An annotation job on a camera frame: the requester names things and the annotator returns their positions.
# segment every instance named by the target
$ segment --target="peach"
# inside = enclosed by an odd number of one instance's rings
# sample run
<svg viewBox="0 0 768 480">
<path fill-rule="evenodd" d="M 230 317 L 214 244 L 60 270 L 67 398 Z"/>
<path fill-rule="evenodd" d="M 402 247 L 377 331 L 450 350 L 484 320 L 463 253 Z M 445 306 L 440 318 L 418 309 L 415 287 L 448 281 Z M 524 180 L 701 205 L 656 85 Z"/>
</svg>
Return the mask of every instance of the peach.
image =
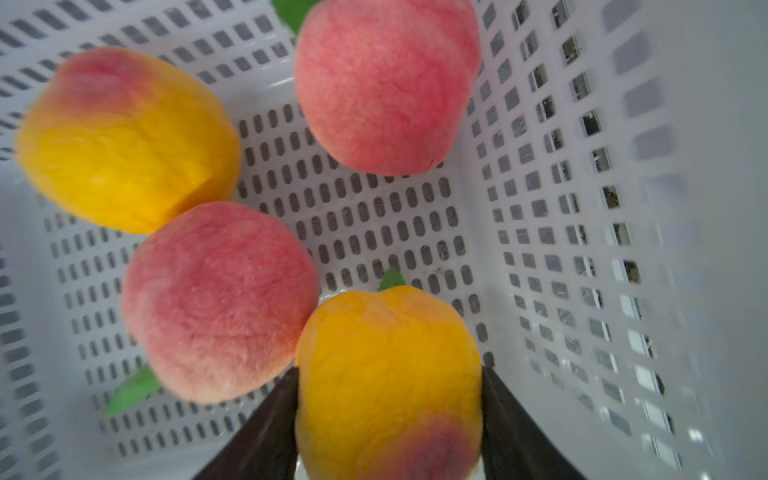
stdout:
<svg viewBox="0 0 768 480">
<path fill-rule="evenodd" d="M 296 93 L 341 164 L 419 174 L 455 143 L 480 61 L 470 0 L 325 0 L 301 26 Z"/>
<path fill-rule="evenodd" d="M 40 193 L 129 233 L 230 199 L 240 169 L 240 140 L 216 95 L 159 58 L 118 47 L 62 64 L 16 146 Z"/>
<path fill-rule="evenodd" d="M 257 389 L 290 364 L 318 294 L 313 260 L 284 225 L 216 202 L 141 244 L 122 310 L 164 387 L 210 404 Z"/>
</svg>

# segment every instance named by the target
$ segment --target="white plastic basket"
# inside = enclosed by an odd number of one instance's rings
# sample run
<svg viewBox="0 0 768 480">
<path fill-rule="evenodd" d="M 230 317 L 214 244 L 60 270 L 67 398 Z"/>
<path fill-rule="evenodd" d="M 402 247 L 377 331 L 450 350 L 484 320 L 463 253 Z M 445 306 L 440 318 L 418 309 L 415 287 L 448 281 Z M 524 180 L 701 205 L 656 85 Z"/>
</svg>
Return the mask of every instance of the white plastic basket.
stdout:
<svg viewBox="0 0 768 480">
<path fill-rule="evenodd" d="M 42 200 L 12 145 L 63 58 L 103 44 L 209 84 L 241 132 L 240 199 L 296 232 L 323 295 L 400 266 L 588 478 L 764 478 L 765 2 L 474 3 L 458 143 L 396 179 L 313 140 L 265 0 L 0 4 L 0 479 L 189 478 L 268 391 L 101 419 L 142 357 L 117 307 L 141 238 Z"/>
</svg>

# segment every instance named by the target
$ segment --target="rectangular slot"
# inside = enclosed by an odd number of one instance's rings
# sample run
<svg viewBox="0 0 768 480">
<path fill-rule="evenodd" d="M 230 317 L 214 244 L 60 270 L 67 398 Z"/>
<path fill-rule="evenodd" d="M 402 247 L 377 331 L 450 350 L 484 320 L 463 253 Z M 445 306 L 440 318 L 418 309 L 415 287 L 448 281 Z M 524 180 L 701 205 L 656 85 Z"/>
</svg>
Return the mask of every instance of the rectangular slot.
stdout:
<svg viewBox="0 0 768 480">
<path fill-rule="evenodd" d="M 563 133 L 559 128 L 555 128 L 553 131 L 544 136 L 544 147 L 546 148 L 547 153 L 551 154 L 552 152 L 560 150 L 564 146 L 565 142 L 563 142 Z"/>
<path fill-rule="evenodd" d="M 571 93 L 573 94 L 575 101 L 587 97 L 591 92 L 592 90 L 589 87 L 587 72 L 581 73 L 571 80 Z"/>
<path fill-rule="evenodd" d="M 541 107 L 544 109 L 544 116 L 546 118 L 554 117 L 554 99 L 551 95 L 541 101 Z"/>
<path fill-rule="evenodd" d="M 632 240 L 629 235 L 629 227 L 624 222 L 613 223 L 609 226 L 608 243 L 612 245 L 618 245 L 620 247 L 628 247 L 632 244 Z"/>
<path fill-rule="evenodd" d="M 629 318 L 642 320 L 646 316 L 647 306 L 645 302 L 641 302 L 635 296 L 620 295 L 619 304 L 621 304 L 621 311 Z"/>
<path fill-rule="evenodd" d="M 619 190 L 615 185 L 603 187 L 602 193 L 605 206 L 609 210 L 621 207 L 621 201 L 619 200 Z"/>
<path fill-rule="evenodd" d="M 648 358 L 654 358 L 656 356 L 650 337 L 648 337 L 648 335 L 640 333 L 637 330 L 629 329 L 627 331 L 627 339 L 629 340 L 629 346 L 636 353 L 639 353 L 642 356 L 646 356 Z"/>
<path fill-rule="evenodd" d="M 606 147 L 600 147 L 591 152 L 592 165 L 596 173 L 607 172 L 611 169 L 611 158 Z"/>
<path fill-rule="evenodd" d="M 523 61 L 528 60 L 528 57 L 533 55 L 538 50 L 538 38 L 536 37 L 536 31 L 532 31 L 525 37 L 525 40 L 521 43 L 521 52 L 523 54 Z"/>
<path fill-rule="evenodd" d="M 637 268 L 637 263 L 632 260 L 624 260 L 622 266 L 629 283 L 640 283 L 640 270 Z"/>
<path fill-rule="evenodd" d="M 651 372 L 644 366 L 634 366 L 634 373 L 637 377 L 637 383 L 651 392 L 656 392 L 659 395 L 663 395 L 665 388 L 664 383 L 661 381 L 661 377 L 655 372 Z"/>
<path fill-rule="evenodd" d="M 600 290 L 596 288 L 583 286 L 581 288 L 581 299 L 586 305 L 593 306 L 597 309 L 603 308 L 603 295 L 600 293 Z"/>
<path fill-rule="evenodd" d="M 512 13 L 512 24 L 515 26 L 515 30 L 520 28 L 520 25 L 523 25 L 530 15 L 531 10 L 528 8 L 528 3 L 522 0 Z"/>
<path fill-rule="evenodd" d="M 600 118 L 597 110 L 590 110 L 581 116 L 581 126 L 584 128 L 584 135 L 591 137 L 602 131 Z"/>
<path fill-rule="evenodd" d="M 607 326 L 604 323 L 602 323 L 601 326 L 603 326 L 605 328 L 605 331 L 598 330 L 597 332 L 595 332 L 593 330 L 592 333 L 595 336 L 607 335 Z M 598 325 L 593 326 L 593 325 L 590 324 L 590 328 L 593 328 L 593 327 L 594 328 L 599 328 Z M 596 348 L 596 349 L 594 349 L 594 358 L 598 361 L 599 364 L 601 364 L 605 368 L 609 369 L 610 371 L 612 371 L 612 372 L 618 372 L 619 371 L 618 364 L 616 363 L 616 357 L 613 355 L 613 353 L 606 352 L 603 349 Z"/>
<path fill-rule="evenodd" d="M 538 67 L 534 68 L 528 76 L 528 81 L 531 84 L 531 91 L 536 91 L 544 86 L 544 84 L 547 83 L 547 80 L 547 69 L 544 67 L 544 64 L 540 64 Z"/>
<path fill-rule="evenodd" d="M 552 165 L 552 180 L 556 184 L 571 181 L 571 164 L 570 162 L 562 161 L 559 164 Z"/>
<path fill-rule="evenodd" d="M 565 0 L 560 0 L 554 7 L 552 7 L 552 23 L 554 24 L 555 30 L 558 30 L 563 26 L 569 17 L 568 6 L 565 4 Z"/>
<path fill-rule="evenodd" d="M 563 62 L 566 66 L 575 62 L 581 56 L 581 48 L 579 47 L 576 35 L 568 37 L 568 40 L 563 42 L 561 50 L 563 52 Z"/>
<path fill-rule="evenodd" d="M 587 229 L 584 225 L 569 225 L 565 227 L 565 233 L 571 245 L 587 244 Z"/>
<path fill-rule="evenodd" d="M 668 413 L 646 400 L 641 400 L 641 405 L 643 406 L 645 418 L 648 419 L 648 422 L 653 423 L 660 429 L 664 429 L 669 433 L 674 434 L 674 422 Z"/>
<path fill-rule="evenodd" d="M 601 338 L 606 342 L 611 341 L 611 331 L 608 328 L 608 324 L 606 322 L 590 318 L 589 331 L 592 332 L 592 335 L 596 336 L 597 338 Z"/>
<path fill-rule="evenodd" d="M 662 462 L 666 463 L 675 470 L 681 470 L 683 464 L 680 461 L 680 454 L 677 453 L 672 447 L 662 442 L 661 440 L 652 437 L 650 435 L 643 435 L 643 443 L 646 448 L 653 452 Z M 711 478 L 706 473 L 701 478 Z"/>
</svg>

